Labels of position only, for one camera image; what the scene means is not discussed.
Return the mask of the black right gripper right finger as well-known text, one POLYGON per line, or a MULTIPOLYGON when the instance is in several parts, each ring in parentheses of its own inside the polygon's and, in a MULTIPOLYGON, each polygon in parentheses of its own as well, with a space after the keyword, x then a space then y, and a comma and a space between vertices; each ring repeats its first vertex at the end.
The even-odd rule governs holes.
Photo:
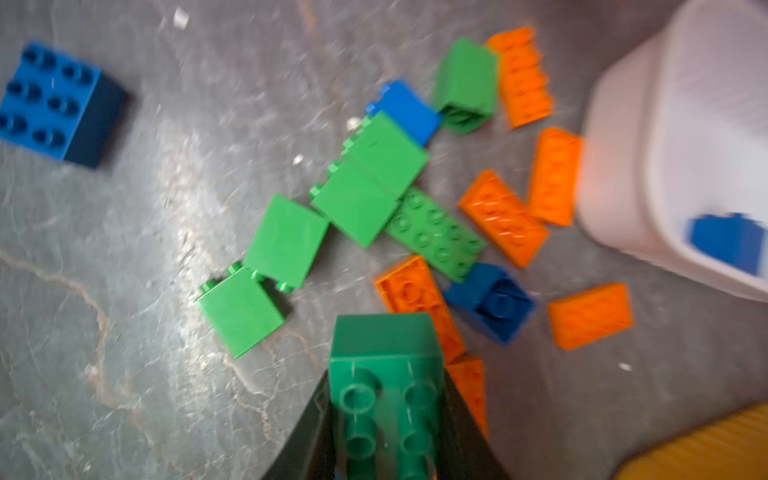
POLYGON ((440 479, 509 480, 447 371, 440 405, 440 479))

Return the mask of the blue lego brick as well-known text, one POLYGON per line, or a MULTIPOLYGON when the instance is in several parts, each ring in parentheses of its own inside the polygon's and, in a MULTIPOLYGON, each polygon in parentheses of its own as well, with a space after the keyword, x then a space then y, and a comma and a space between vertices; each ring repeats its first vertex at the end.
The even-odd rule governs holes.
POLYGON ((754 276, 761 275, 767 228, 742 213, 694 219, 691 244, 704 254, 754 276))

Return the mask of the green lego large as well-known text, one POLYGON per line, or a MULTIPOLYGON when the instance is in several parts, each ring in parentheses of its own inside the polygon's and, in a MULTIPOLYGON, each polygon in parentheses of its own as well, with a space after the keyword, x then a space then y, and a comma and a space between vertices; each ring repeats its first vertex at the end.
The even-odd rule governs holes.
POLYGON ((388 114, 366 116, 328 166, 326 181, 311 188, 310 205, 367 248, 427 162, 426 150, 388 114))

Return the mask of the yellow plastic bin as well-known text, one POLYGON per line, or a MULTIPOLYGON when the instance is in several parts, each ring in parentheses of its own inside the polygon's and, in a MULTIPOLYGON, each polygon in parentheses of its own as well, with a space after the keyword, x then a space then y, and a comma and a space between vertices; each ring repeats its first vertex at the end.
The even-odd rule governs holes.
POLYGON ((767 405, 758 404, 624 463, 617 479, 765 479, 767 405))

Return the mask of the white plastic bin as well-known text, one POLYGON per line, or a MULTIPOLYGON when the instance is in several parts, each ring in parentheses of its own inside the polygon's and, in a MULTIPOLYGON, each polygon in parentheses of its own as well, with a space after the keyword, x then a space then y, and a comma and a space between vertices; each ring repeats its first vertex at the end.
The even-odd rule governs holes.
POLYGON ((696 248, 693 221, 767 222, 767 5, 687 1, 598 78, 585 119, 578 220, 595 241, 731 295, 751 274, 696 248))

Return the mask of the orange lego stack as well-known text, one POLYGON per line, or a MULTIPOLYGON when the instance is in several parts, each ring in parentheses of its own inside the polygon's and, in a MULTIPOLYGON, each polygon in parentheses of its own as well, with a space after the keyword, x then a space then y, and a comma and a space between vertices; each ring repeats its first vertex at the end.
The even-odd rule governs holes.
POLYGON ((463 355, 446 367, 477 426, 488 437, 486 392, 483 361, 474 355, 463 355))

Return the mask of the green studded lego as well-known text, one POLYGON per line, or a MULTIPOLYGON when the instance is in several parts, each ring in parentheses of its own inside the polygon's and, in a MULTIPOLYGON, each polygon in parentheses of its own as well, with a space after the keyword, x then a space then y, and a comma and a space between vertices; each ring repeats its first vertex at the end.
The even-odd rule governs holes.
POLYGON ((486 243, 422 190, 411 186, 384 231, 456 283, 463 283, 486 243))

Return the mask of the blue lego cluster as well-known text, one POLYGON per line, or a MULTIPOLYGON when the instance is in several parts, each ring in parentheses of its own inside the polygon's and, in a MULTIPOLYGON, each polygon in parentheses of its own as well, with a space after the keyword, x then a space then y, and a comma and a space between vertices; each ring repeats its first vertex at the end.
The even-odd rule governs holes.
POLYGON ((403 78, 386 82, 378 98, 365 109, 373 117, 385 112, 412 140, 425 147, 438 130, 442 117, 403 78))

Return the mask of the green lego small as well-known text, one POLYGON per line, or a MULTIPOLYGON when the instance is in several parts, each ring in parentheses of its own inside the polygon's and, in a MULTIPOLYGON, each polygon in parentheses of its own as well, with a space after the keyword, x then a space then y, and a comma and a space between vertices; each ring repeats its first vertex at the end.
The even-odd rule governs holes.
POLYGON ((468 134, 496 114, 499 56, 462 37, 440 61, 432 106, 447 129, 468 134))

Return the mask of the green lego lowest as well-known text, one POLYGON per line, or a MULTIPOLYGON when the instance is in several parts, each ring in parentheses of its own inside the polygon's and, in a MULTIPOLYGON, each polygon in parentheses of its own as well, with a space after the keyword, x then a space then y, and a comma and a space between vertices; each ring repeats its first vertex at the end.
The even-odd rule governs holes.
POLYGON ((285 322, 253 277, 253 271, 240 261, 231 264, 221 279, 202 284, 195 304, 234 358, 241 357, 285 322))

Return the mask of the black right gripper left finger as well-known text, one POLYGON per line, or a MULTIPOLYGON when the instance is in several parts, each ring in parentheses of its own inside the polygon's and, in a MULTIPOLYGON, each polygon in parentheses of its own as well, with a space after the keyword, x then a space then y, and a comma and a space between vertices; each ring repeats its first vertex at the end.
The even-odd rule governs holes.
POLYGON ((333 478, 332 405, 325 372, 263 480, 333 478))

